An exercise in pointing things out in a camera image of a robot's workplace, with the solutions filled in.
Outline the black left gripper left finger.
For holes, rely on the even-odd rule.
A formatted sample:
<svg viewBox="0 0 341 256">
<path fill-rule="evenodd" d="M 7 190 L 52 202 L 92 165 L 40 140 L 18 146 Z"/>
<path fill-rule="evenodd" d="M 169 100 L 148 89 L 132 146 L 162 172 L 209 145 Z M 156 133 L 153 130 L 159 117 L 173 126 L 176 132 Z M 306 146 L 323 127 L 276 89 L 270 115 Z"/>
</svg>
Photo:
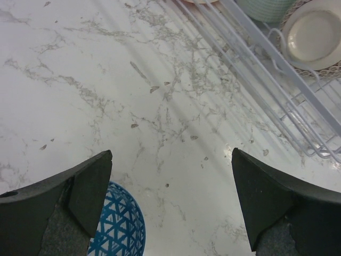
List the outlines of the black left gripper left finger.
<svg viewBox="0 0 341 256">
<path fill-rule="evenodd" d="M 111 171 L 112 153 L 106 150 L 1 194 L 1 255 L 87 255 Z"/>
</svg>

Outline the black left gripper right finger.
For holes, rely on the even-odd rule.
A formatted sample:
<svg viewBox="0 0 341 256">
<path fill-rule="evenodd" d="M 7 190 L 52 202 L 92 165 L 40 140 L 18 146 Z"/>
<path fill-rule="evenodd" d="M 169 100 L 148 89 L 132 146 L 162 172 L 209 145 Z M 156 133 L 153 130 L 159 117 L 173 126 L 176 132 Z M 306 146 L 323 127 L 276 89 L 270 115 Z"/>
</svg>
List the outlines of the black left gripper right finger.
<svg viewBox="0 0 341 256">
<path fill-rule="evenodd" d="M 256 255 L 340 255 L 340 193 L 234 148 L 232 171 Z"/>
</svg>

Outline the blue triangle patterned bowl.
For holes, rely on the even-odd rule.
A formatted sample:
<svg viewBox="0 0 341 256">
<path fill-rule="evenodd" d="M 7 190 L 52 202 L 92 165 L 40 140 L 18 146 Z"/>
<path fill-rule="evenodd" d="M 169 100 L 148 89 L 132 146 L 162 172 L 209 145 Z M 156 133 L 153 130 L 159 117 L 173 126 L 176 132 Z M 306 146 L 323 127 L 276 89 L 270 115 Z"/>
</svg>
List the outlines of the blue triangle patterned bowl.
<svg viewBox="0 0 341 256">
<path fill-rule="evenodd" d="M 87 254 L 143 256 L 145 242 L 145 222 L 138 203 L 125 188 L 110 181 Z"/>
</svg>

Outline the brown checkered blue-rimmed bowl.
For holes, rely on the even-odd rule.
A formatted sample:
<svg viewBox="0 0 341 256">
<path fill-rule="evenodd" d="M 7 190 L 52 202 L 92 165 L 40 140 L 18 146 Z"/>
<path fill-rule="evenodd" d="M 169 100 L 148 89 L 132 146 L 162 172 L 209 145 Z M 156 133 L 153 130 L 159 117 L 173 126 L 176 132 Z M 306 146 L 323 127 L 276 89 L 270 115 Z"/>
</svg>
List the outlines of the brown checkered blue-rimmed bowl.
<svg viewBox="0 0 341 256">
<path fill-rule="evenodd" d="M 340 78 L 340 1 L 296 1 L 280 31 L 277 48 L 296 73 Z"/>
</svg>

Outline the pale green ribbed bowl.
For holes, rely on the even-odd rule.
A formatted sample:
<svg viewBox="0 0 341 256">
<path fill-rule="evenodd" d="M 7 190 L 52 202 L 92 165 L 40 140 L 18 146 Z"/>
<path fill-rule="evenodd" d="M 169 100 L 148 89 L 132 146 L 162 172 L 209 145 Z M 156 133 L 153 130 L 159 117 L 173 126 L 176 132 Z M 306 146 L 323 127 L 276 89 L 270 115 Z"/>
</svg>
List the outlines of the pale green ribbed bowl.
<svg viewBox="0 0 341 256">
<path fill-rule="evenodd" d="M 295 0 L 236 0 L 237 5 L 250 18 L 274 23 L 279 22 Z"/>
</svg>

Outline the orange and white bowl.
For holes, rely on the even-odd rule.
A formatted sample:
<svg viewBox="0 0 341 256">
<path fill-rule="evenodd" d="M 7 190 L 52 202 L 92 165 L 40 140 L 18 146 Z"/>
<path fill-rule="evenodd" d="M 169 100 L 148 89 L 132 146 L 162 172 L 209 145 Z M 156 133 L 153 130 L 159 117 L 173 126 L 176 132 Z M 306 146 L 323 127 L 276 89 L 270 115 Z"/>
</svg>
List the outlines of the orange and white bowl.
<svg viewBox="0 0 341 256">
<path fill-rule="evenodd" d="M 198 4 L 207 4 L 207 3 L 215 3 L 218 2 L 219 0 L 184 0 L 185 2 L 188 3 L 198 3 Z"/>
</svg>

